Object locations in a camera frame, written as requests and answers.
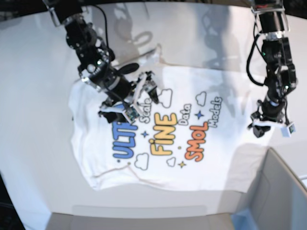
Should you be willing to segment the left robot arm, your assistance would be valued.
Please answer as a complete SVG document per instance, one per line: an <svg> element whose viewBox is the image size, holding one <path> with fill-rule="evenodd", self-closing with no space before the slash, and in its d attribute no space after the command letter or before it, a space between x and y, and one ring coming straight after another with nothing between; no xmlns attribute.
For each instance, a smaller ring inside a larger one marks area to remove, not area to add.
<svg viewBox="0 0 307 230"><path fill-rule="evenodd" d="M288 118L287 96L296 89L297 78L291 55L290 43L285 32L290 30L285 8L281 0L253 0L251 11L254 14L254 27L260 27L253 33L254 40L247 59L246 72L249 80L257 86L268 88L263 100L257 102L257 110L251 114L248 128L255 137L264 136L271 128L281 130L284 137L295 132L295 125ZM250 73L250 63L257 41L264 36L260 56L266 64L267 76L263 82L256 81Z"/></svg>

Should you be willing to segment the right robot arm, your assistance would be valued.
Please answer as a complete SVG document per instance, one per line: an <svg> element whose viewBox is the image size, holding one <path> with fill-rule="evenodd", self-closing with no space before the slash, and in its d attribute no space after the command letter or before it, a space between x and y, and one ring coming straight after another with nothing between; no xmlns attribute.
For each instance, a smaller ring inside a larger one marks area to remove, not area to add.
<svg viewBox="0 0 307 230"><path fill-rule="evenodd" d="M153 72L142 72L137 80L129 81L126 75L136 72L140 68L138 63L129 63L119 69L113 67L115 54L108 39L98 36L93 24L85 21L79 1L46 0L44 4L54 25L65 28L66 43L80 62L77 67L80 79L107 95L99 107L99 117L104 117L108 123L134 123L143 115L138 102L143 92L152 102L159 103Z"/></svg>

